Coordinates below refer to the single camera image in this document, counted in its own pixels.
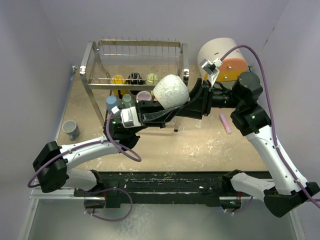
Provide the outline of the teal cup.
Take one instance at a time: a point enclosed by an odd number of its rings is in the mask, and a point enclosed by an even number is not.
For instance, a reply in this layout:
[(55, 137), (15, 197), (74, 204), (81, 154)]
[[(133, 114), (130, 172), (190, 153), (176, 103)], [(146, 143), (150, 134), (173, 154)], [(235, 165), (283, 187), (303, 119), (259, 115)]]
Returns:
[(130, 94), (124, 94), (121, 99), (125, 108), (131, 108), (136, 106), (136, 99)]

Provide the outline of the yellow mug black handle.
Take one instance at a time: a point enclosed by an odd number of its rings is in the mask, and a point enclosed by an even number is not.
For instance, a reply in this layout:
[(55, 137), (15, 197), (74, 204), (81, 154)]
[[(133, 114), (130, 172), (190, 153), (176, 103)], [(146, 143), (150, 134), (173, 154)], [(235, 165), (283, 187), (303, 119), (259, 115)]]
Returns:
[[(127, 81), (122, 75), (117, 74), (112, 77), (110, 83), (116, 85), (126, 85)], [(128, 93), (128, 90), (114, 89), (112, 92), (118, 99), (122, 99), (123, 96)]]

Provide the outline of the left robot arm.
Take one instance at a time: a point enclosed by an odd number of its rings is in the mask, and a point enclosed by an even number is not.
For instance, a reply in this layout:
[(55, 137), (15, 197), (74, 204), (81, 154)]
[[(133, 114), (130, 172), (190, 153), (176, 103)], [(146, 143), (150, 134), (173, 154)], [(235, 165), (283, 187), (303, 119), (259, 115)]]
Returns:
[(103, 136), (76, 144), (47, 143), (32, 164), (35, 174), (27, 186), (40, 187), (43, 193), (75, 188), (98, 196), (103, 191), (99, 173), (79, 170), (77, 166), (113, 154), (141, 162), (142, 157), (133, 150), (140, 139), (137, 133), (148, 127), (165, 128), (185, 107), (180, 104), (165, 108), (158, 101), (145, 100), (131, 107), (118, 103), (109, 110)]

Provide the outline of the small grey cup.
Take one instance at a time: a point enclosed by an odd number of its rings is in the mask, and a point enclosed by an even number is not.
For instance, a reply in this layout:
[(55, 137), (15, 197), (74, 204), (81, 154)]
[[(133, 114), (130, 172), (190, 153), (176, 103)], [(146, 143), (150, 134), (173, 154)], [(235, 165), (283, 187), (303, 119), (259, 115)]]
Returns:
[(79, 127), (74, 120), (65, 121), (62, 125), (62, 130), (69, 136), (71, 141), (74, 141), (80, 135)]

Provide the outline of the lime green mug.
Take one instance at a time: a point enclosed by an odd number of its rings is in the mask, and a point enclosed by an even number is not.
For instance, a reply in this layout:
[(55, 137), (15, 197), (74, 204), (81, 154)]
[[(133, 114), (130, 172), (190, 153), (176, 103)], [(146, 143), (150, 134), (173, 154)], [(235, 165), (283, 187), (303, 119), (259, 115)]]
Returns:
[(159, 82), (159, 77), (157, 74), (155, 73), (149, 73), (147, 76), (146, 76), (146, 79), (145, 79), (145, 83), (148, 85), (148, 86), (156, 86)]

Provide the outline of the purple mug black handle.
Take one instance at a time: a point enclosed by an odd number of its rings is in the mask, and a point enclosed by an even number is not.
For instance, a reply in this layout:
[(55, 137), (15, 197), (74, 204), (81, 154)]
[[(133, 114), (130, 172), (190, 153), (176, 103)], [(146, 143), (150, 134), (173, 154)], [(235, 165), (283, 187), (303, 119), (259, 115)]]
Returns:
[(137, 93), (136, 99), (137, 99), (137, 101), (152, 101), (153, 96), (148, 91), (140, 91)]

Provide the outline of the black mug white interior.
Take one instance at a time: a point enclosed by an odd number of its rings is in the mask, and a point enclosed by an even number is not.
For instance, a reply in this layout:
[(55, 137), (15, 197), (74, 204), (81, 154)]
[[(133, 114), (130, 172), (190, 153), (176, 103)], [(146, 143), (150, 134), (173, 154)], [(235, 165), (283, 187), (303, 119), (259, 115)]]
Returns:
[(132, 72), (129, 76), (130, 85), (144, 85), (145, 81), (142, 79), (141, 75), (138, 72)]

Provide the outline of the metal dish rack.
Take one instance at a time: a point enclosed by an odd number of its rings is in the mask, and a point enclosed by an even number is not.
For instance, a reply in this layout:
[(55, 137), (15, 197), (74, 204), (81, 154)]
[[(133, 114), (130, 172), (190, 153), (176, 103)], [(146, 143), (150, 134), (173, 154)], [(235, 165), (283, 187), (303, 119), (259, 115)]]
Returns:
[[(130, 85), (129, 75), (139, 73), (144, 85)], [(101, 39), (90, 41), (79, 67), (84, 89), (101, 125), (107, 113), (102, 113), (93, 90), (128, 90), (128, 93), (151, 91), (155, 86), (146, 84), (150, 73), (161, 79), (168, 74), (178, 75), (189, 82), (188, 46), (176, 40)], [(122, 75), (127, 84), (112, 84), (115, 75)]]

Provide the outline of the blue cup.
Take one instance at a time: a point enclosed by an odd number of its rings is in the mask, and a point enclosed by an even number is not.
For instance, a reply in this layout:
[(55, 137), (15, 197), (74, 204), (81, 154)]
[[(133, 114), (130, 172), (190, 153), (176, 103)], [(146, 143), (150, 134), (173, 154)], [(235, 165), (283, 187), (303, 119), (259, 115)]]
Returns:
[(114, 95), (108, 96), (105, 102), (106, 102), (106, 109), (109, 113), (112, 111), (112, 108), (117, 107), (121, 104), (118, 98)]

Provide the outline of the grey speckled mug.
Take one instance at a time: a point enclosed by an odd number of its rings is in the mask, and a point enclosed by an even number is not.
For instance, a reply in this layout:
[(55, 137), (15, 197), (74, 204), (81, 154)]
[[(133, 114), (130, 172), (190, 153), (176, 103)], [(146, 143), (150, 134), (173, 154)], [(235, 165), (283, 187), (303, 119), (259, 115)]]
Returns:
[(153, 95), (164, 109), (179, 107), (190, 100), (190, 92), (178, 75), (168, 74), (153, 89)]

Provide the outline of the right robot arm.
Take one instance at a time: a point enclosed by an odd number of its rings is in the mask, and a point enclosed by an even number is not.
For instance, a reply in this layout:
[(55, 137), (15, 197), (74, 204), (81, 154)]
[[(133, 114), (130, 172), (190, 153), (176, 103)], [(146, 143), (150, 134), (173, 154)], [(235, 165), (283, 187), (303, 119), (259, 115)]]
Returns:
[(263, 92), (259, 77), (241, 73), (231, 89), (216, 88), (198, 79), (190, 93), (191, 100), (180, 106), (178, 116), (201, 119), (211, 108), (233, 108), (230, 117), (234, 126), (252, 144), (267, 167), (273, 181), (251, 177), (240, 170), (224, 176), (222, 190), (228, 196), (242, 192), (264, 202), (267, 209), (280, 218), (314, 198), (320, 187), (308, 181), (296, 168), (277, 138), (271, 111), (265, 111), (258, 98)]

